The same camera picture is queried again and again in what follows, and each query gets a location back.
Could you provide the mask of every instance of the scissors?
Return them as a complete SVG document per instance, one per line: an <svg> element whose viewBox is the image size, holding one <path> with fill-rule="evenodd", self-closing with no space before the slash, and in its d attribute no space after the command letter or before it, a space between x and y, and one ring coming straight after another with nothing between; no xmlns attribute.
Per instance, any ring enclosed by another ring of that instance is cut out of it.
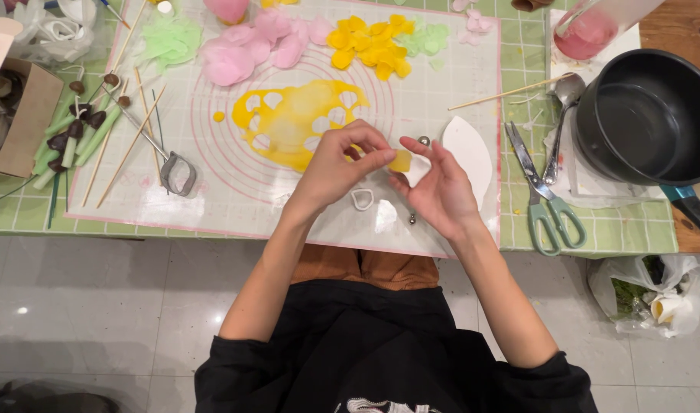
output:
<svg viewBox="0 0 700 413"><path fill-rule="evenodd" d="M570 249L581 248L585 242L587 242L587 230L584 228L584 225L582 225L582 221L580 221L579 217L577 217L575 212L572 211L572 208L569 207L569 205L564 202L563 199L554 195L554 192L552 192L549 187L544 184L544 180L541 179L536 172L536 167L533 166L531 156L528 154L526 145L523 144L523 139L521 139L516 125L513 122L510 122L510 126L506 124L505 131L508 133L510 144L513 145L513 149L515 149L518 160L523 167L523 172L528 179L528 188L530 190L530 200L528 202L528 230L531 236L533 248L540 254L547 257L556 257L561 253L559 239L554 232L554 226L549 220L546 209L543 205L541 205L541 197L548 200L549 210L551 211L551 215L554 218L554 223L556 224L556 229L559 231L559 234L561 234L561 239L564 241L564 244L566 244L566 246ZM569 220L574 223L575 228L577 228L577 232L579 232L579 240L576 243L574 243L572 238L569 237L569 232L566 228L564 220L561 219L561 214L566 215ZM538 234L538 221L541 221L541 224L551 240L552 248L549 250L545 250L541 246L543 241Z"/></svg>
<svg viewBox="0 0 700 413"><path fill-rule="evenodd" d="M113 99L114 102L118 102L118 97L111 93L110 90L106 89L104 84L100 85L100 87L105 90L108 95L110 95L110 98ZM118 106L121 108L121 114L123 114L123 116L125 116L129 122L131 122L136 128L141 126L141 122L136 120L125 107L121 106L121 104L118 104ZM164 186L164 188L166 188L167 191L179 196L189 195L189 192L191 192L192 187L197 180L197 170L194 168L194 165L189 163L187 159L175 154L173 151L171 154L167 155L163 148L156 143L156 140L143 128L141 129L141 136L145 137L164 159L164 165L161 167L161 171L159 171L159 179L161 180L161 184ZM187 176L182 189L177 191L171 187L171 184L169 183L169 176L171 175L171 171L174 169L174 166L176 166L177 162L179 161L183 161L185 164L187 164L187 167L189 167L189 176Z"/></svg>

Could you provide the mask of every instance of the black saucepan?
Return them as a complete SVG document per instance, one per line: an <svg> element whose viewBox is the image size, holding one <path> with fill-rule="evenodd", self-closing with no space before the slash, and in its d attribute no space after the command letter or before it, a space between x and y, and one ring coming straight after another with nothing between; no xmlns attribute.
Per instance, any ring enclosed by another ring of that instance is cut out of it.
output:
<svg viewBox="0 0 700 413"><path fill-rule="evenodd" d="M588 161L613 179L660 185L699 227L700 70L655 49L626 52L586 89L575 141Z"/></svg>

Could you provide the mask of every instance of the tiled floor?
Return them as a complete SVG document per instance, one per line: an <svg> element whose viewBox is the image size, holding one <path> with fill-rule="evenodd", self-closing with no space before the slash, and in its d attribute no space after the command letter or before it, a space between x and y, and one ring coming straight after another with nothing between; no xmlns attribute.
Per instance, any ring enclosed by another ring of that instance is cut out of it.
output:
<svg viewBox="0 0 700 413"><path fill-rule="evenodd" d="M0 237L0 384L89 391L125 412L193 411L193 371L263 242ZM700 411L700 326L662 341L616 334L584 261L505 254L601 412ZM460 328L490 328L458 262L441 284Z"/></svg>

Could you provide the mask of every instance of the table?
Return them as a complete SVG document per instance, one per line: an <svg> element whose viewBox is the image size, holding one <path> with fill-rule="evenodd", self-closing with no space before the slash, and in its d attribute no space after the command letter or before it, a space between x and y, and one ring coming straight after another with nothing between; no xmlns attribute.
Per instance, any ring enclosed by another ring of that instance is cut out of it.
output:
<svg viewBox="0 0 700 413"><path fill-rule="evenodd" d="M373 0L394 4L394 0ZM116 8L120 1L110 2ZM406 0L406 6L446 12L446 0ZM556 0L552 7L565 9L575 0ZM475 8L483 15L501 19L501 78L502 89L510 90L530 85L544 77L544 10L521 13L510 6L509 0L480 0ZM115 27L117 21L106 16L106 24ZM641 26L643 46L679 52L700 66L700 0L668 0ZM681 42L686 39L689 46ZM86 79L88 89L99 83L97 73L102 73L105 61L89 62ZM74 71L60 73L65 82L73 80ZM511 96L501 101L501 120L514 120L523 124L543 109L542 117L529 134L533 159L539 170L543 169L545 147L543 138L553 128L555 110L550 100L534 100L526 105L510 105L511 101L526 99L530 94ZM501 172L501 250L532 250L525 211L528 205L528 185L520 165L502 138ZM0 176L0 196L15 190L22 179ZM221 234L134 226L120 223L74 220L63 218L67 185L62 181L57 194L57 206L47 228L51 202L51 183L42 191L31 185L0 201L0 234L7 235L58 235L97 237L172 237L172 238L225 238ZM582 250L567 251L584 257L609 257L628 254L666 254L676 251L700 252L700 233L689 229L684 221L666 202L648 202L617 210L577 209L590 234L588 244Z"/></svg>
<svg viewBox="0 0 700 413"><path fill-rule="evenodd" d="M666 0L640 22L643 47L684 57L700 68L700 0ZM679 252L700 254L700 230L674 210Z"/></svg>

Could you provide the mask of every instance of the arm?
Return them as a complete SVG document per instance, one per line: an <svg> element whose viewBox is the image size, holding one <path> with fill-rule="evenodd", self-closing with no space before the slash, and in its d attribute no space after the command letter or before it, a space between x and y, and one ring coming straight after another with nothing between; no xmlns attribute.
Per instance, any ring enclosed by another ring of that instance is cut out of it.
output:
<svg viewBox="0 0 700 413"><path fill-rule="evenodd" d="M353 144L363 150L364 157L360 157ZM347 162L345 155L353 162ZM395 151L381 132L363 120L355 120L322 136L312 161L284 206L263 255L227 312L219 337L268 342L315 219L360 179L394 158Z"/></svg>
<svg viewBox="0 0 700 413"><path fill-rule="evenodd" d="M490 328L508 362L537 367L559 351L544 323L510 275L505 260L477 212L467 174L454 156L433 142L432 149L410 137L401 144L431 161L431 170L414 188L402 176L391 185L443 237L459 257L485 310Z"/></svg>

